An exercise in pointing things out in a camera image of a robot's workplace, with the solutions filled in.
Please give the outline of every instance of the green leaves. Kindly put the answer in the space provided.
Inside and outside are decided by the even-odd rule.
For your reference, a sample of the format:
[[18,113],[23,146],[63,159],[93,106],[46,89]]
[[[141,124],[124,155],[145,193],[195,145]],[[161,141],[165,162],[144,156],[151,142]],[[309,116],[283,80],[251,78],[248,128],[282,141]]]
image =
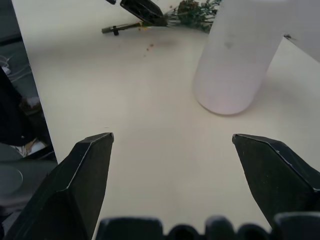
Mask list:
[[222,0],[206,0],[199,4],[194,0],[183,0],[179,6],[165,14],[169,26],[186,26],[209,33],[217,14],[216,6]]

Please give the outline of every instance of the table surface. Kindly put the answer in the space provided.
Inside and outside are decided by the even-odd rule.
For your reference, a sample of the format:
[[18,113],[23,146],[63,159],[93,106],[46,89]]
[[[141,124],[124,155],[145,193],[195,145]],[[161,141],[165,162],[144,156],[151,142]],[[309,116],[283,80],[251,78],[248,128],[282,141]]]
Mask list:
[[[156,1],[164,11],[178,2]],[[253,222],[268,229],[232,144],[235,133],[281,140],[320,170],[320,66],[286,39],[254,103],[220,116],[202,108],[191,89],[205,33],[103,35],[101,28],[136,21],[104,0],[13,5],[57,159],[85,137],[114,133],[100,218],[155,216],[165,232],[177,223],[203,232],[207,217],[224,215],[236,228]]]

